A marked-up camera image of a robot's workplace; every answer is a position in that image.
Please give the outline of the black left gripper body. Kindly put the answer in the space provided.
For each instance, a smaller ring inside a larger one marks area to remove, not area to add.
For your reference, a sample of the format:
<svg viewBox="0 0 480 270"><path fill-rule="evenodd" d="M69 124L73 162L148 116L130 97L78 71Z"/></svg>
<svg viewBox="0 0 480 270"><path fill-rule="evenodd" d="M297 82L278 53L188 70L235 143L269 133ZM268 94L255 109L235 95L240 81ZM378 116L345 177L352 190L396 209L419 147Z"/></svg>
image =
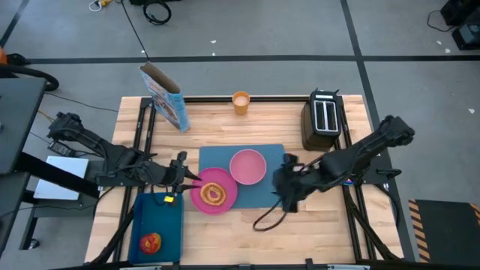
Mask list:
<svg viewBox="0 0 480 270"><path fill-rule="evenodd" d="M163 166L153 163L149 167L149 176L151 177L151 186L160 188L171 188L174 194L182 194L185 191L183 181L186 167L184 161L187 158L186 151L180 151L177 158L171 160L169 166Z"/></svg>

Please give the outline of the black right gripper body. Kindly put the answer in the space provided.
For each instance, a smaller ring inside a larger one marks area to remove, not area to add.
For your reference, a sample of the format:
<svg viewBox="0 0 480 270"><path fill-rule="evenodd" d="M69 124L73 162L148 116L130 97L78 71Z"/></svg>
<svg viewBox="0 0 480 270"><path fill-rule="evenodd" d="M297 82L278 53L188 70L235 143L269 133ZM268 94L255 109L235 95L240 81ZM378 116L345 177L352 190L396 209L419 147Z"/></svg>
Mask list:
<svg viewBox="0 0 480 270"><path fill-rule="evenodd" d="M318 188L316 170L299 163L298 159L293 154L283 155L282 209L288 213L296 213L298 202L305 200Z"/></svg>

